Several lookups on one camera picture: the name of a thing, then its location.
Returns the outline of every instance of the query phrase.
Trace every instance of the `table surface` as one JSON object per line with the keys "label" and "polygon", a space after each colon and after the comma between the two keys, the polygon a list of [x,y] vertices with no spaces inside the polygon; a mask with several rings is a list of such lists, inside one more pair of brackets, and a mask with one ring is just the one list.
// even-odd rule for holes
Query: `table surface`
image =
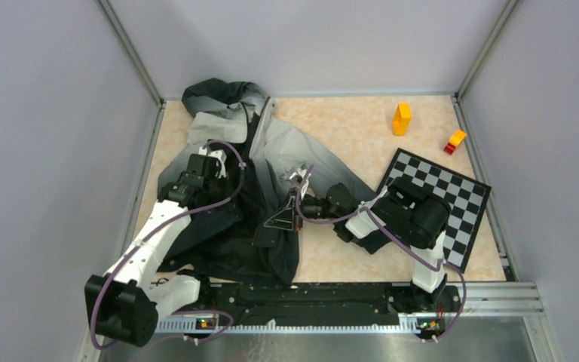
{"label": "table surface", "polygon": [[[458,129],[449,96],[281,98],[276,101],[275,117],[319,140],[373,189],[380,183],[398,148],[474,177],[464,146],[453,155],[443,151]],[[396,137],[391,122],[401,102],[409,103],[412,120],[406,135]],[[181,102],[167,103],[134,234],[152,211],[159,173],[185,147],[191,121]],[[364,249],[341,241],[330,225],[306,223],[301,231],[300,250],[295,282],[410,281],[412,278],[412,260],[397,245],[385,245],[369,255]],[[453,271],[448,274],[450,281],[459,280]],[[468,281],[505,280],[486,215],[465,277]]]}

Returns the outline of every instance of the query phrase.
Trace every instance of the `fabric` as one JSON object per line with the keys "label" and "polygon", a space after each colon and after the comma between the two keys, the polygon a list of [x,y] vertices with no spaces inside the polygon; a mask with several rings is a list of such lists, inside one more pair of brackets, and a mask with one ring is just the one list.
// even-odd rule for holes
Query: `fabric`
{"label": "fabric", "polygon": [[[299,263],[299,235],[263,227],[290,190],[286,181],[290,171],[313,164],[310,187],[317,197],[324,197],[336,183],[344,183],[357,199],[375,197],[327,148],[274,118],[274,100],[254,83],[210,79],[187,88],[182,101],[195,117],[193,131],[183,151],[159,176],[158,188],[176,181],[189,156],[210,139],[226,140],[241,152],[247,163],[246,182],[234,202],[192,217],[166,255],[162,271],[191,263],[196,273],[207,276],[291,284]],[[235,187],[240,170],[231,151],[225,153],[228,179]]]}

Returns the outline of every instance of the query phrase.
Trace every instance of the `checkerboard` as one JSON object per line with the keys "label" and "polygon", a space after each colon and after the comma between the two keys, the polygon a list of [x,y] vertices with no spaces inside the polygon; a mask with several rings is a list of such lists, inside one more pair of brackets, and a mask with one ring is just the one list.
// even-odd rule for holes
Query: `checkerboard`
{"label": "checkerboard", "polygon": [[464,272],[492,187],[404,149],[396,151],[378,189],[399,176],[449,202],[452,213],[443,251],[445,260]]}

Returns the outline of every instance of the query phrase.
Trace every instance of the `floor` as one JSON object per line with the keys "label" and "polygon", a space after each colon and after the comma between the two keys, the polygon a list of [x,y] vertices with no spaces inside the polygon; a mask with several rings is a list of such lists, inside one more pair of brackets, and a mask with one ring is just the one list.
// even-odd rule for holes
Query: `floor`
{"label": "floor", "polygon": [[[391,120],[400,102],[409,103],[413,117],[406,135],[396,137]],[[449,96],[285,98],[277,99],[274,115],[322,142],[374,189],[398,148],[473,177],[464,146],[451,156],[443,151],[458,129]],[[135,234],[154,205],[159,173],[185,146],[191,121],[181,102],[167,103]],[[369,255],[356,245],[340,241],[331,226],[312,224],[303,228],[300,243],[301,262],[295,282],[409,281],[412,277],[412,260],[395,244]],[[450,281],[458,281],[457,275],[448,274]],[[468,281],[505,280],[486,216],[465,277]]]}

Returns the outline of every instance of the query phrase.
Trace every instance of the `gray wall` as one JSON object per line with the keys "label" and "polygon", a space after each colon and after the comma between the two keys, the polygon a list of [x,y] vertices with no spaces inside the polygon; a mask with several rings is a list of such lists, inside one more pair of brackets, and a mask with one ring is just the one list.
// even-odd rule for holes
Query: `gray wall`
{"label": "gray wall", "polygon": [[0,361],[73,360],[155,106],[92,1],[0,1]]}
{"label": "gray wall", "polygon": [[510,232],[568,360],[579,360],[579,2],[521,4],[467,97]]}
{"label": "gray wall", "polygon": [[505,0],[113,0],[162,96],[209,77],[280,94],[453,92]]}

